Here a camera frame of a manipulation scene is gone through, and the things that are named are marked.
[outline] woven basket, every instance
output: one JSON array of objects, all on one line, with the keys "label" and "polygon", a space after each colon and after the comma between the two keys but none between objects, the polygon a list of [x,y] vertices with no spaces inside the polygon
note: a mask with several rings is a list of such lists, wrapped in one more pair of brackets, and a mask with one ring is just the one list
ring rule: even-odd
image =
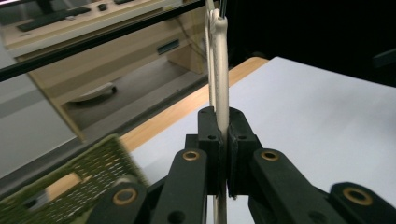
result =
[{"label": "woven basket", "polygon": [[[26,207],[27,199],[70,174],[77,175],[81,181],[35,210]],[[71,223],[90,211],[122,175],[134,175],[141,184],[149,185],[118,137],[110,135],[64,166],[1,201],[0,223]]]}]

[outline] green basket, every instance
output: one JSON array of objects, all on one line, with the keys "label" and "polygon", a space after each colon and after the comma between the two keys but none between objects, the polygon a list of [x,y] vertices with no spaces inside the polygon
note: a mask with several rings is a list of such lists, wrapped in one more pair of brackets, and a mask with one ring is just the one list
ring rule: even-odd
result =
[{"label": "green basket", "polygon": [[[77,175],[81,181],[35,210],[26,207],[26,200],[70,174]],[[134,175],[141,184],[149,185],[119,138],[110,135],[59,169],[2,200],[0,223],[71,223],[89,212],[123,175]]]}]

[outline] dark background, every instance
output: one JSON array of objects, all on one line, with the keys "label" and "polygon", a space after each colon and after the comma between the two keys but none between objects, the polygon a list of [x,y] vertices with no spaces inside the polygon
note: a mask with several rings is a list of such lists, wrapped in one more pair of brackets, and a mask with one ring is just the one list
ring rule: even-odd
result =
[{"label": "dark background", "polygon": [[229,0],[230,65],[275,56],[395,85],[396,66],[373,67],[373,57],[396,48],[392,1]]}]

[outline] computer mouse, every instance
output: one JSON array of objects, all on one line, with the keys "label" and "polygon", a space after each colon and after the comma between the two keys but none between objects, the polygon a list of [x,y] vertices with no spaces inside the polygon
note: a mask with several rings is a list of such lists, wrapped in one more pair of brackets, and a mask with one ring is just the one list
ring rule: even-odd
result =
[{"label": "computer mouse", "polygon": [[99,11],[105,11],[107,9],[107,4],[103,3],[98,5]]}]

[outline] white tabletop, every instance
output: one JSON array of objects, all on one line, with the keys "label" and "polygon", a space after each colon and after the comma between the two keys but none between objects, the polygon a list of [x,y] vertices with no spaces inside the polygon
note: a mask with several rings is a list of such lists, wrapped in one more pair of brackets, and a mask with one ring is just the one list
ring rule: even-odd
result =
[{"label": "white tabletop", "polygon": [[[244,112],[262,145],[282,151],[312,185],[329,191],[353,182],[393,206],[395,103],[394,88],[282,58],[230,88],[230,105]],[[133,152],[151,182],[167,175],[185,134],[197,133],[197,111]],[[246,197],[229,201],[228,216],[229,223],[254,223]]]}]

